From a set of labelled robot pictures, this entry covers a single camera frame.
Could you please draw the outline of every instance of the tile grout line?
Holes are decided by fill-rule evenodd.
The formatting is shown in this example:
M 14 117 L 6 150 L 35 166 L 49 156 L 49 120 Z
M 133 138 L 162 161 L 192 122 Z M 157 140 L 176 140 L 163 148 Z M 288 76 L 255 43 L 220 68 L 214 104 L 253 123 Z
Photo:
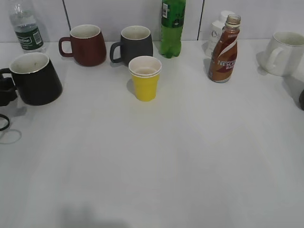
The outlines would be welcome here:
M 201 21 L 203 19 L 203 12 L 204 12 L 204 7 L 205 7 L 205 0 L 203 0 L 203 4 L 202 4 L 202 7 L 201 7 L 201 13 L 200 13 L 200 23 L 199 23 L 199 32 L 198 32 L 198 37 L 196 40 L 199 40 L 200 38 L 200 27 L 201 27 Z
M 64 10 L 65 10 L 68 28 L 69 28 L 69 30 L 71 31 L 70 20 L 69 20 L 68 15 L 67 15 L 66 3 L 65 3 L 65 0 L 61 0 L 61 1 L 62 1 L 62 4 L 63 4 L 63 8 L 64 8 Z

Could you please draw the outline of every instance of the bottle label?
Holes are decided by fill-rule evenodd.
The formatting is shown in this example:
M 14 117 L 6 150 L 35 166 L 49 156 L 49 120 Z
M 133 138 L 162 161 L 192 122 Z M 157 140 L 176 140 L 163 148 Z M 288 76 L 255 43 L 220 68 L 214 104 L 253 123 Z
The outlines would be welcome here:
M 23 50 L 35 50 L 43 45 L 38 28 L 29 32 L 15 32 Z
M 161 24 L 168 28 L 178 28 L 184 25 L 185 2 L 175 4 L 162 4 Z
M 214 49 L 211 59 L 209 77 L 215 82 L 226 82 L 229 80 L 238 55 L 239 31 L 234 34 L 224 32 L 221 40 Z

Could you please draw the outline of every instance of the dark red mug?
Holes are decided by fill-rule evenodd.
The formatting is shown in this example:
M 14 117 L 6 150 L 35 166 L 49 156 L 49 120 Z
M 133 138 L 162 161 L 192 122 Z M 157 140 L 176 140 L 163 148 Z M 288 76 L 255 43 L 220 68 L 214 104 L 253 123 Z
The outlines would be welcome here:
M 62 42 L 70 41 L 72 53 L 62 50 Z M 59 52 L 63 57 L 74 57 L 80 65 L 92 67 L 106 59 L 106 48 L 103 34 L 98 26 L 79 25 L 70 32 L 70 37 L 59 40 Z

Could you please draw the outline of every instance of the white mug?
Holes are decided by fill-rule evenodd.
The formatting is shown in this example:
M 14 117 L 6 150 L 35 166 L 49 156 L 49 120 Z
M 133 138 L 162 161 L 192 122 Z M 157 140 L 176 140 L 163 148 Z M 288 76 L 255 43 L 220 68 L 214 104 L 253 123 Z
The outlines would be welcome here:
M 273 75 L 291 75 L 298 68 L 303 53 L 304 36 L 295 32 L 277 32 L 263 53 L 260 65 Z

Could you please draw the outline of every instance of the cup rim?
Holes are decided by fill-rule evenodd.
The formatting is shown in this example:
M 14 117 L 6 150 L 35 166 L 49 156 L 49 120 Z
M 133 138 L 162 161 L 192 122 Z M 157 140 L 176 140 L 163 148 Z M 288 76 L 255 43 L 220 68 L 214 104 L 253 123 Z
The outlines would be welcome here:
M 140 38 L 140 39 L 130 39 L 130 38 L 127 38 L 127 37 L 125 37 L 125 36 L 123 35 L 123 32 L 124 32 L 126 29 L 135 28 L 135 27 L 144 28 L 144 29 L 148 30 L 148 31 L 149 31 L 149 35 L 147 35 L 147 36 L 144 37 L 144 38 Z M 145 27 L 145 26 L 141 26 L 141 25 L 132 25 L 132 26 L 125 27 L 125 28 L 122 30 L 122 32 L 121 32 L 121 36 L 122 36 L 123 38 L 125 38 L 125 39 L 128 39 L 128 40 L 143 40 L 143 39 L 147 39 L 150 35 L 151 35 L 150 29 L 148 29 L 148 28 Z
M 153 59 L 155 59 L 155 60 L 157 60 L 159 63 L 160 63 L 160 68 L 156 71 L 156 72 L 154 72 L 154 73 L 152 73 L 152 74 L 146 74 L 146 75 L 141 75 L 141 74 L 137 74 L 137 73 L 135 73 L 134 71 L 132 71 L 131 69 L 130 69 L 130 64 L 131 64 L 131 62 L 134 60 L 136 60 L 136 59 L 138 59 L 138 58 L 142 58 L 142 57 L 149 57 L 149 58 L 153 58 Z M 133 76 L 135 76 L 135 77 L 139 77 L 139 78 L 151 78 L 151 77 L 155 77 L 156 75 L 158 75 L 160 72 L 161 72 L 161 70 L 162 70 L 162 62 L 158 59 L 158 58 L 155 58 L 155 57 L 153 57 L 153 56 L 138 56 L 138 57 L 136 57 L 136 58 L 134 58 L 134 59 L 132 59 L 130 62 L 129 62 L 129 71 L 130 71 L 130 73 L 133 75 Z
M 43 66 L 40 67 L 39 69 L 34 70 L 34 71 L 31 71 L 31 72 L 19 73 L 19 72 L 16 72 L 16 71 L 12 70 L 11 66 L 12 66 L 17 60 L 19 60 L 20 58 L 22 58 L 22 57 L 24 57 L 24 56 L 31 56 L 31 55 L 41 55 L 41 56 L 45 56 L 45 57 L 47 57 L 47 60 L 48 60 L 48 61 L 46 62 L 45 65 L 43 65 Z M 14 74 L 18 74 L 18 75 L 28 75 L 28 74 L 33 74 L 33 73 L 35 73 L 35 72 L 38 72 L 38 71 L 42 70 L 43 68 L 45 68 L 45 67 L 48 65 L 49 62 L 50 62 L 49 57 L 48 57 L 46 54 L 44 54 L 44 53 L 41 53 L 41 52 L 26 53 L 26 54 L 22 54 L 22 55 L 16 57 L 16 58 L 11 62 L 11 64 L 9 65 L 9 70 L 10 70 L 11 72 L 13 72 Z
M 95 35 L 93 35 L 93 36 L 90 36 L 90 37 L 85 37 L 85 38 L 81 38 L 81 37 L 76 37 L 76 36 L 73 36 L 72 35 L 72 31 L 74 30 L 74 29 L 77 29 L 77 28 L 79 28 L 79 27 L 83 27 L 83 26 L 91 26 L 91 27 L 95 27 L 95 28 L 98 28 L 98 33 L 97 34 L 95 34 Z M 76 26 L 76 27 L 74 27 L 74 28 L 72 28 L 71 29 L 71 31 L 70 31 L 70 36 L 72 36 L 72 37 L 74 37 L 74 38 L 77 38 L 77 39 L 90 39 L 90 38 L 93 38 L 93 37 L 96 37 L 96 36 L 98 36 L 99 34 L 101 33 L 101 29 L 97 26 L 97 25 L 91 25 L 91 24 L 84 24 L 84 25 L 78 25 L 78 26 Z
M 277 31 L 277 32 L 275 32 L 275 33 L 273 34 L 272 37 L 273 37 L 277 42 L 279 42 L 280 44 L 284 44 L 284 45 L 287 45 L 287 46 L 290 46 L 290 47 L 302 47 L 302 46 L 304 46 L 304 43 L 303 43 L 302 45 L 290 45 L 290 44 L 284 43 L 284 42 L 280 41 L 280 40 L 276 37 L 276 35 L 277 35 L 278 33 L 293 33 L 293 34 L 296 34 L 296 35 L 301 36 L 301 37 L 303 38 L 303 40 L 304 40 L 304 35 L 302 35 L 301 33 L 291 32 L 291 31 Z

